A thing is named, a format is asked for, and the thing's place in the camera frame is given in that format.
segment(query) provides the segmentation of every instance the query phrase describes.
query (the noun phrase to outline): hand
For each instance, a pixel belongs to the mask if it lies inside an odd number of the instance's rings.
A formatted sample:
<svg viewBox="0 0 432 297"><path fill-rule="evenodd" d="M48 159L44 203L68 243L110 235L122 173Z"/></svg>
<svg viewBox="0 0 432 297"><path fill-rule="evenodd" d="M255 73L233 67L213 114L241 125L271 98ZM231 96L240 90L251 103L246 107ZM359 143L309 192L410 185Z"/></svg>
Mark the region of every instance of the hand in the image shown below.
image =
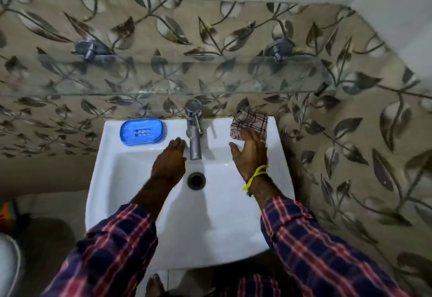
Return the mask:
<svg viewBox="0 0 432 297"><path fill-rule="evenodd" d="M186 157L183 157L185 146L186 142L180 138L171 140L168 147L156 158L151 177L166 179L172 185L171 189L179 183L186 172Z"/></svg>
<svg viewBox="0 0 432 297"><path fill-rule="evenodd" d="M267 147L262 134L252 129L241 129L241 137L245 141L243 151L234 142L230 142L232 160L237 170L247 183L256 169L261 165L267 165Z"/></svg>

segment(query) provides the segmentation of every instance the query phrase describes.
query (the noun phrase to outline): glass shelf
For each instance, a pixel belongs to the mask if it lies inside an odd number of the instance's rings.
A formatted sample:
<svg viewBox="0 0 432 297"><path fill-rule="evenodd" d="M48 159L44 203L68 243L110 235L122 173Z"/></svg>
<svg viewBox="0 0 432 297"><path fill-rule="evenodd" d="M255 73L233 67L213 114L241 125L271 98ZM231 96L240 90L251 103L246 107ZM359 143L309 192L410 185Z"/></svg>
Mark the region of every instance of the glass shelf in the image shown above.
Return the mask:
<svg viewBox="0 0 432 297"><path fill-rule="evenodd" d="M10 97L131 94L245 94L317 92L332 77L312 55L277 62L273 57L214 54L95 56L90 62L67 52L39 50L12 58L0 94Z"/></svg>

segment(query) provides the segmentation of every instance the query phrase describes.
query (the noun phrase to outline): foot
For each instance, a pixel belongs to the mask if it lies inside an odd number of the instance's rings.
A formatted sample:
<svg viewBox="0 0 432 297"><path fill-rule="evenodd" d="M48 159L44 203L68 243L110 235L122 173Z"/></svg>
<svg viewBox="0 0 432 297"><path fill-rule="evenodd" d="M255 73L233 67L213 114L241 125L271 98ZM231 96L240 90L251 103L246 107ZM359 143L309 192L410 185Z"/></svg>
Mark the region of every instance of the foot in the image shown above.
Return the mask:
<svg viewBox="0 0 432 297"><path fill-rule="evenodd" d="M148 279L146 287L146 297L159 297L165 292L161 279L157 274L153 274Z"/></svg>

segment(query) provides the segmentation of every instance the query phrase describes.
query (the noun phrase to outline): chrome faucet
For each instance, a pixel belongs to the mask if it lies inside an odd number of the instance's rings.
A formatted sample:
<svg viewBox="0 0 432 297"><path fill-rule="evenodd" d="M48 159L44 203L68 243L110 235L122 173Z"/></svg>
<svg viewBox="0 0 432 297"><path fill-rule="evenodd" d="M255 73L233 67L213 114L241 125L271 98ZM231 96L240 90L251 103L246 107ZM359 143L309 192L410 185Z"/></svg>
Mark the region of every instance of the chrome faucet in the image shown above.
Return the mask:
<svg viewBox="0 0 432 297"><path fill-rule="evenodd" d="M186 113L187 129L189 137L189 148L191 150L191 161L201 159L201 141L203 135L201 130L202 104L197 99L189 99L184 107Z"/></svg>

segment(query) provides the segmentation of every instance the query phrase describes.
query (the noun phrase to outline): yellow thread bracelet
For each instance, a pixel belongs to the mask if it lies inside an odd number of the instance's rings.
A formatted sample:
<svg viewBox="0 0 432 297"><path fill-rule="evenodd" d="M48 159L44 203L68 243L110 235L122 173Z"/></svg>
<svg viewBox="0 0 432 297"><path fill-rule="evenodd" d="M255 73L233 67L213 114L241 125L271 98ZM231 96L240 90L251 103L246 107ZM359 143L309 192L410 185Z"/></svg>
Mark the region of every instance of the yellow thread bracelet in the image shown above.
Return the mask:
<svg viewBox="0 0 432 297"><path fill-rule="evenodd" d="M251 187L252 181L255 179L256 176L261 175L261 174L267 174L267 171L261 171L262 169L267 169L269 166L268 165L261 165L258 169L256 169L255 173L251 176L251 178L249 179L249 181L247 182L247 184L245 185L245 187L243 188L243 190L249 190L249 188Z"/></svg>

